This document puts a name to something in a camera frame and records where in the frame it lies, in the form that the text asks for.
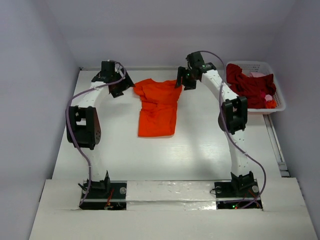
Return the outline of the orange t shirt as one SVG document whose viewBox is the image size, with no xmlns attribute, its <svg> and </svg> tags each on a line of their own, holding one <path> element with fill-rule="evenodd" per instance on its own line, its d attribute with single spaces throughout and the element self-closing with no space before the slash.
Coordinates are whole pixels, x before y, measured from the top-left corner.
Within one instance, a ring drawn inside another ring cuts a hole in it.
<svg viewBox="0 0 320 240">
<path fill-rule="evenodd" d="M 139 81 L 133 88 L 139 96 L 138 136 L 157 138 L 173 136 L 176 131 L 178 100 L 182 87 L 176 80 L 156 82 L 151 78 Z"/>
</svg>

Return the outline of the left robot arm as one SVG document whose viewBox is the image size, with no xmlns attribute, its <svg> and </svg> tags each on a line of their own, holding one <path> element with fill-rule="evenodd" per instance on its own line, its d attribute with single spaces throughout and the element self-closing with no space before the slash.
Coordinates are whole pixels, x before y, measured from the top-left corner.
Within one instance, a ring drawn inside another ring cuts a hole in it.
<svg viewBox="0 0 320 240">
<path fill-rule="evenodd" d="M 69 143 L 79 151 L 87 162 L 88 178 L 82 188 L 84 202 L 90 193 L 104 198 L 110 194 L 110 177 L 102 176 L 101 155 L 95 147 L 100 143 L 102 130 L 98 108 L 106 95 L 120 97 L 133 88 L 131 77 L 122 63 L 115 60 L 101 62 L 100 71 L 90 81 L 90 87 L 68 101 L 65 109 L 66 136 Z"/>
</svg>

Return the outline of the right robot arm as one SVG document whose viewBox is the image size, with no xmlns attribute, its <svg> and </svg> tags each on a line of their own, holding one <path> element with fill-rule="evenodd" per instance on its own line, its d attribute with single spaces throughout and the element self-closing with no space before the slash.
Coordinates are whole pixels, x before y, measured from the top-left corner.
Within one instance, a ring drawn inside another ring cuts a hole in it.
<svg viewBox="0 0 320 240">
<path fill-rule="evenodd" d="M 244 130 L 248 122 L 248 101 L 231 90 L 211 62 L 205 62 L 201 51 L 186 57 L 187 67 L 180 66 L 175 86 L 194 90 L 197 82 L 204 84 L 219 103 L 218 124 L 224 132 L 231 157 L 231 179 L 216 181 L 214 194 L 218 198 L 245 198 L 249 190 L 256 186 L 253 172 L 248 166 L 245 151 Z"/>
</svg>

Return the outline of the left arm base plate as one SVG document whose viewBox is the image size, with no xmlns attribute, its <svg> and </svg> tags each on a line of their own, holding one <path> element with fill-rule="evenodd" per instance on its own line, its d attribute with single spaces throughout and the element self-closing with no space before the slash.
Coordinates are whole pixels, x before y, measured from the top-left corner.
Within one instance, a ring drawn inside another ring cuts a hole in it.
<svg viewBox="0 0 320 240">
<path fill-rule="evenodd" d="M 103 181 L 93 181 L 83 203 L 79 206 L 82 210 L 126 210 L 127 182 L 111 181 L 106 188 Z"/>
</svg>

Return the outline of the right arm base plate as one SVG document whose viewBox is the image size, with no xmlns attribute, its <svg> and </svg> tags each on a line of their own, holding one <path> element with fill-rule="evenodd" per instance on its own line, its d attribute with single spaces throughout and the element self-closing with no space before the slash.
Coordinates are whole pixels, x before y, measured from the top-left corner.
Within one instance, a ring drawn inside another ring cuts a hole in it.
<svg viewBox="0 0 320 240">
<path fill-rule="evenodd" d="M 236 193 L 231 182 L 218 181 L 214 183 L 210 193 L 215 196 L 218 210 L 263 209 L 260 197 L 254 201 L 260 193 L 256 182 L 241 193 Z"/>
</svg>

